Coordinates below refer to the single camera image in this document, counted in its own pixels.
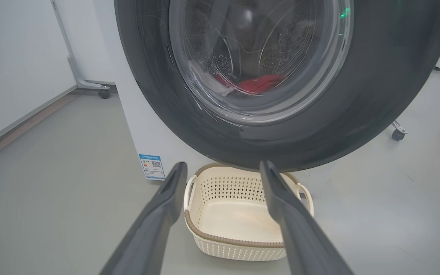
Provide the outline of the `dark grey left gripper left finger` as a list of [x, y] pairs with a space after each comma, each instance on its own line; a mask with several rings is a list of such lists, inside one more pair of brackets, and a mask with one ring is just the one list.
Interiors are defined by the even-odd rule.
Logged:
[[101, 275], [159, 275], [170, 228], [184, 214], [188, 166], [176, 163], [133, 222]]

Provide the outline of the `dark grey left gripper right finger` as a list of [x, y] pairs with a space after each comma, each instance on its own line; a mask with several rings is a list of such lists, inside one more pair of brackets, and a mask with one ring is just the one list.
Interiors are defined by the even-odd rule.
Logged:
[[292, 275], [352, 275], [302, 202], [269, 160], [260, 161], [265, 201], [272, 219], [281, 229]]

